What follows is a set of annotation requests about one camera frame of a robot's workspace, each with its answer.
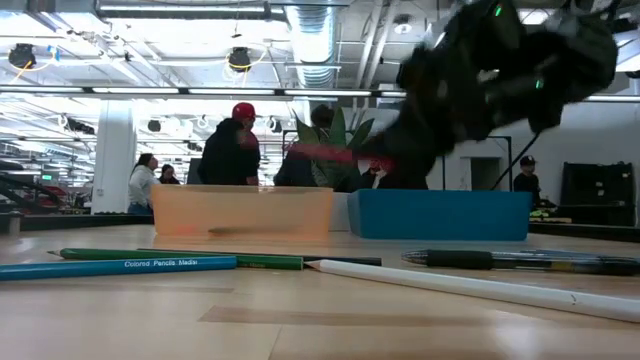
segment blue plastic bin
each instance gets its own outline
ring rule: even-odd
[[[351,232],[363,238],[522,241],[531,194],[365,189],[348,205]]]

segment orange plastic bin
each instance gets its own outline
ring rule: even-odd
[[[154,185],[159,236],[327,238],[332,190],[303,187]]]

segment baseball cap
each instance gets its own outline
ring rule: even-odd
[[[238,103],[231,113],[233,119],[253,119],[256,117],[256,109],[249,103]]]
[[[522,159],[520,159],[520,166],[527,166],[527,165],[535,165],[536,164],[536,159],[533,158],[533,156],[531,155],[527,155],[522,157]]]

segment white pencil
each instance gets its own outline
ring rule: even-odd
[[[319,271],[335,275],[568,311],[607,319],[640,322],[640,301],[638,300],[350,264],[332,260],[310,261],[307,264]]]

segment table surface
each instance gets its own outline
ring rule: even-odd
[[[640,245],[548,235],[523,243],[156,239],[152,226],[0,238],[0,263],[56,261],[63,247],[379,256],[405,264],[425,248],[558,249],[640,257]],[[640,278],[513,271],[438,273],[640,299]],[[169,273],[0,283],[7,359],[640,358],[640,326],[560,311],[351,279],[313,270]]]

